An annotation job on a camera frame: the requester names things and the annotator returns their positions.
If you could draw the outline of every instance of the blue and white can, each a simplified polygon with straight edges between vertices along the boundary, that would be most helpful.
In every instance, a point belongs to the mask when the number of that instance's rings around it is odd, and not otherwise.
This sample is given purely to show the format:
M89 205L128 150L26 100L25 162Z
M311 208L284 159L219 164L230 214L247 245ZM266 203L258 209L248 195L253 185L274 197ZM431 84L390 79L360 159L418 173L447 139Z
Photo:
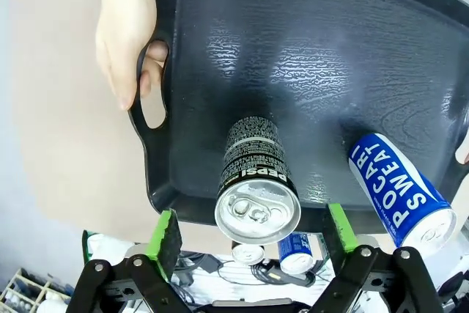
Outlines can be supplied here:
M360 139L349 151L349 166L397 247L411 246L428 257L445 245L456 213L386 137Z
M303 274L314 265L308 236L299 232L293 232L278 242L278 256L281 271L289 275Z

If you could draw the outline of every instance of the screw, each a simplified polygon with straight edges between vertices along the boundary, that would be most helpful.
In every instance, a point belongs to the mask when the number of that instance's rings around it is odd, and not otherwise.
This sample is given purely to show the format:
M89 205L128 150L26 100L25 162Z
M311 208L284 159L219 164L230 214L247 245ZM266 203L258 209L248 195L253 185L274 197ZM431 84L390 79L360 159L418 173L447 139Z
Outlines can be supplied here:
M409 253L409 251L402 251L402 252L401 252L401 258L402 258L402 259L409 259L409 258L410 258L410 253Z
M362 248L360 254L364 257L369 257L372 255L372 252L369 250L369 248Z

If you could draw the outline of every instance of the finger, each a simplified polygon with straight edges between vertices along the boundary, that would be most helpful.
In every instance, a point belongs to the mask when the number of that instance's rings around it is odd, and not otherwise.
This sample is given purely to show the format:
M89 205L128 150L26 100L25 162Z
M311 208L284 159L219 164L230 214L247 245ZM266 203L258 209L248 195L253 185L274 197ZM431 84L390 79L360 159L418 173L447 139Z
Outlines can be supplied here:
M106 48L106 45L103 42L103 39L99 35L99 30L96 32L95 37L96 42L96 61L98 66L101 69L103 75L108 79L109 84L111 83L111 71L110 71L110 64L109 64L109 55Z
M128 110L137 92L136 63L138 54L120 45L119 51L110 55L112 86L122 110Z
M160 88L163 68L155 60L145 56L143 70L149 73L151 83Z
M147 56L157 62L165 62L166 57L168 56L168 46L165 42L156 40L149 45Z
M149 77L149 72L144 71L140 76L140 97L145 98L152 90L152 82Z

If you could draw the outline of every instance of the silver can top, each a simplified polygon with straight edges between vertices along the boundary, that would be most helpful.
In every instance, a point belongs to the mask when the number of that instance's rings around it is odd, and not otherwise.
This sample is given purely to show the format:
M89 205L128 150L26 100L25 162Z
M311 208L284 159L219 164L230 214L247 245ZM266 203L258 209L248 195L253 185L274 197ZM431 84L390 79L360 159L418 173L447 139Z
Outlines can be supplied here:
M448 242L456 228L456 222L456 213L451 208L436 210L409 231L401 247L414 247L423 258L427 258Z
M293 232L301 217L295 193L273 180L251 179L227 188L215 207L215 221L232 240L275 243Z
M313 268L313 265L314 258L310 254L293 253L281 261L280 269L289 275L300 275Z
M264 249L258 245L240 243L232 249L233 259L244 265L254 265L264 259Z

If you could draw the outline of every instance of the wire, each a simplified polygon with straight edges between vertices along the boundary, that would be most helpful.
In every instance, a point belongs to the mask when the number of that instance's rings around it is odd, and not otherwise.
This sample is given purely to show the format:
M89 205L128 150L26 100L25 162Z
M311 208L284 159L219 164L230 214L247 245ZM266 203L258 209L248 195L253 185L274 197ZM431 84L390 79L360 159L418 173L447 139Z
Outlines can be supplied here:
M322 260L322 263L320 264L320 267L318 269L312 269L312 272L314 275L317 276L317 274L321 274L321 273L324 273L327 268L325 267L325 265L327 264L328 260L329 260L330 256L329 256L329 253L325 256L325 258Z
M184 300L184 302L189 303L193 306L198 306L194 297L187 290L183 289L180 285L175 284L173 282L170 282L169 284L174 289L174 291L176 291L176 293L181 297L181 299Z
M83 261L85 264L89 262L89 254L88 254L88 232L83 230L83 234L81 234L81 251L83 252Z
M313 268L311 268L309 271L311 271L312 273L317 273L321 271L323 265L324 265L324 261L322 259L317 260L314 263Z
M190 273L191 271L194 271L196 270L198 267L200 267L200 265L202 264L202 262L205 260L205 258L207 258L208 254L202 254L200 253L201 256L199 256L198 259L191 259L193 261L193 265L191 266L188 266L188 267L181 267L181 266L176 266L174 268L174 272L175 273Z
M264 267L262 266L261 263L252 265L251 266L251 273L254 276L254 278L256 278L257 280L262 281L266 284L270 284L270 285L286 285L286 284L288 284L285 281L274 280L274 279L270 278L266 274L266 270L264 269Z
M221 265L217 269L217 274L218 274L218 276L220 276L220 279L223 279L224 281L227 281L231 284L236 284L236 285L246 285L246 286L264 286L264 285L267 285L267 283L264 283L264 284L245 284L245 283L242 283L242 282L231 281L231 280L228 280L227 278L223 277L220 274L220 269L222 269L225 266L226 263L233 263L233 262L235 262L235 261L234 260L227 260L226 262L221 263Z
M328 279L325 279L323 278L322 276L318 275L318 274L315 274L315 276L317 276L318 278L320 278L321 280L324 280L324 281L327 281L327 282L330 282L330 280Z
M360 293L358 294L357 298L355 299L355 303L353 304L352 306L352 309L350 310L352 313L353 312L356 312L356 310L354 310L355 308L358 309L359 307L357 307L357 304L358 304L358 301L360 300L360 297L361 297L361 294L363 293L363 290L360 291Z
M189 252L189 254L180 254L179 258L183 259L198 259L200 257L203 257L203 253L197 253L197 252Z
M141 300L141 301L140 301L140 303L139 303L139 305L137 306L137 308L135 308L135 309L133 310L133 313L135 313L135 312L137 312L137 311L139 310L139 308L140 308L140 306L141 306L141 304L142 304L143 302L144 302L144 300Z

